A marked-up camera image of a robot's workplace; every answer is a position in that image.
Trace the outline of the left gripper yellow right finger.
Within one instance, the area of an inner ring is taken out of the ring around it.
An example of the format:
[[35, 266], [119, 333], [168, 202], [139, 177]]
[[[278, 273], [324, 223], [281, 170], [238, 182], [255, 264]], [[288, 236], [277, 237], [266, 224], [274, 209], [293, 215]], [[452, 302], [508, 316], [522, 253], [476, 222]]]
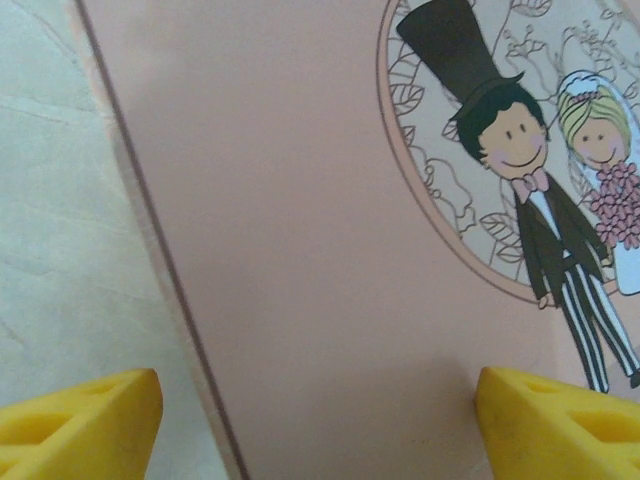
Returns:
[[640, 403], [485, 367], [474, 405], [494, 480], [640, 480]]

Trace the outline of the pink wedding couple box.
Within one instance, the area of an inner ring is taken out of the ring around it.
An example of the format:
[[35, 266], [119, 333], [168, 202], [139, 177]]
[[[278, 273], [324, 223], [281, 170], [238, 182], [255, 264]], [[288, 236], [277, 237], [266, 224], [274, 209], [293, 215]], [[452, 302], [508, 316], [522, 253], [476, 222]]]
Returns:
[[585, 386], [426, 0], [77, 0], [233, 480], [492, 480], [485, 366]]

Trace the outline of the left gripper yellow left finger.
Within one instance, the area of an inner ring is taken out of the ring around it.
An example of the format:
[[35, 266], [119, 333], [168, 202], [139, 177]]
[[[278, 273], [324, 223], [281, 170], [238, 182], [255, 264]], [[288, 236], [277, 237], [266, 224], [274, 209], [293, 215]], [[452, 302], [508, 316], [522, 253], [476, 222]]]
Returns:
[[160, 423], [153, 369], [0, 407], [0, 480], [145, 480]]

